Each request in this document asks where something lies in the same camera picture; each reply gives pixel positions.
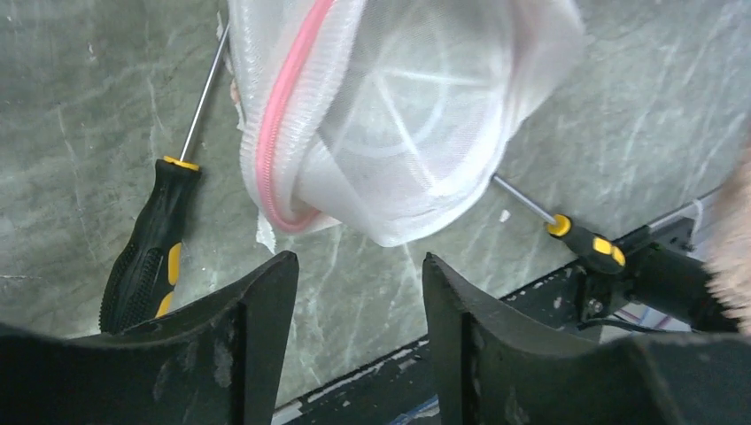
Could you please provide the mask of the pink rimmed mesh bag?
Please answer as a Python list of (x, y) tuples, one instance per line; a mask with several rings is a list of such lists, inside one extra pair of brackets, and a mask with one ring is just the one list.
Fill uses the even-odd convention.
[(231, 1), (228, 31), (254, 204), (383, 247), (465, 213), (585, 48), (572, 1)]

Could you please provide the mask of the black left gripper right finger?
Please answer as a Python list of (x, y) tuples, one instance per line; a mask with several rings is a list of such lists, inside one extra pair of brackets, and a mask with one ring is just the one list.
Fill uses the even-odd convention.
[(428, 254), (422, 285), (444, 424), (747, 424), (750, 340), (661, 333), (596, 344), (549, 328)]

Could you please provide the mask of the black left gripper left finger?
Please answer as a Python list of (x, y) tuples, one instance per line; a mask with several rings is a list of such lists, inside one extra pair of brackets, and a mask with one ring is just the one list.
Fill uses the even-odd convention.
[(1, 327), (4, 424), (268, 424), (297, 288), (284, 251), (238, 281), (117, 335)]

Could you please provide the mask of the beige lace bra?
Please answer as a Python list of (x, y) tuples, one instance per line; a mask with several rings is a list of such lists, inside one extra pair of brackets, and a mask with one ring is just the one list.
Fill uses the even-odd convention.
[(719, 190), (713, 205), (716, 228), (709, 238), (706, 268), (712, 274), (708, 292), (750, 334), (750, 144)]

